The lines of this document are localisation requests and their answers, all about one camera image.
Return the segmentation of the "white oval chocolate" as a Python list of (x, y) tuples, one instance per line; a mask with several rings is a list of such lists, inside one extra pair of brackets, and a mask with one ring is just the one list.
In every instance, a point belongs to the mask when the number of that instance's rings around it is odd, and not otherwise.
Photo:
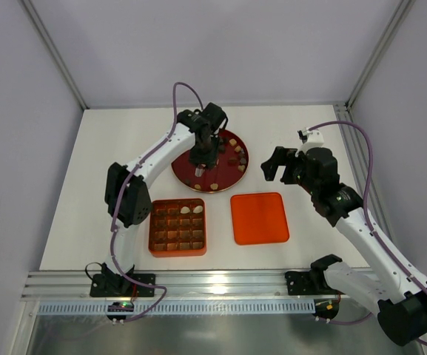
[(192, 212), (194, 213), (194, 214), (199, 214), (199, 213), (201, 213), (203, 211), (203, 207), (202, 206), (196, 206), (193, 210), (192, 210)]

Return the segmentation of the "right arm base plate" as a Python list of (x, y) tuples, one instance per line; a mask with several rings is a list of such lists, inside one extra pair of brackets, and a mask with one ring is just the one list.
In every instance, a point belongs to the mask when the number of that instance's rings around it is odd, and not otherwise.
[(287, 271), (284, 274), (289, 296), (312, 296), (326, 294), (312, 281), (309, 271)]

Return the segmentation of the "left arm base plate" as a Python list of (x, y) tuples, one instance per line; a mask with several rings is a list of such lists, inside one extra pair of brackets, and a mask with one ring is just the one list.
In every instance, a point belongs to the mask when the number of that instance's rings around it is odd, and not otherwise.
[(136, 285), (118, 274), (113, 276), (95, 274), (90, 287), (90, 296), (97, 298), (131, 297), (134, 295), (134, 288), (136, 288), (137, 297), (154, 297), (153, 288)]

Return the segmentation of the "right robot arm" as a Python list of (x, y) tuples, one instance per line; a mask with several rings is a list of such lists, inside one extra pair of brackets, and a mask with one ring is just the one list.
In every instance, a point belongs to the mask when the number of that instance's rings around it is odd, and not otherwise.
[(316, 212), (352, 243), (378, 278), (357, 274), (339, 257), (328, 255), (311, 265), (321, 273), (323, 287), (341, 291), (367, 308), (399, 346), (427, 334), (427, 276), (385, 235), (362, 197), (341, 182), (332, 151), (315, 147), (300, 152), (278, 146), (260, 167), (267, 181), (283, 167), (281, 183), (303, 188)]

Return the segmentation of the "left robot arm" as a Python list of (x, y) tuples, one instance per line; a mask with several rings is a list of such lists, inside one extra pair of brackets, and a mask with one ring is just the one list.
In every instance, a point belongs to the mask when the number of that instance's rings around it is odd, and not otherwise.
[(226, 113), (209, 103), (199, 111), (184, 110), (175, 116), (170, 131), (145, 153), (126, 165), (113, 163), (107, 173), (104, 200), (112, 217), (107, 269), (126, 278), (134, 266), (121, 252), (132, 247), (138, 226), (152, 211), (149, 188), (156, 178), (184, 152), (196, 175), (219, 162), (219, 132), (226, 127)]

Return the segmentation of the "silver metal tongs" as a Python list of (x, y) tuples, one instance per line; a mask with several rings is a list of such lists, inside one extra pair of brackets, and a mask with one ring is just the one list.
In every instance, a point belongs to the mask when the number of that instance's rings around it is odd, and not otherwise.
[(197, 167), (195, 168), (195, 176), (196, 176), (197, 178), (201, 177), (201, 176), (203, 175), (204, 171), (205, 171), (204, 166), (197, 166)]

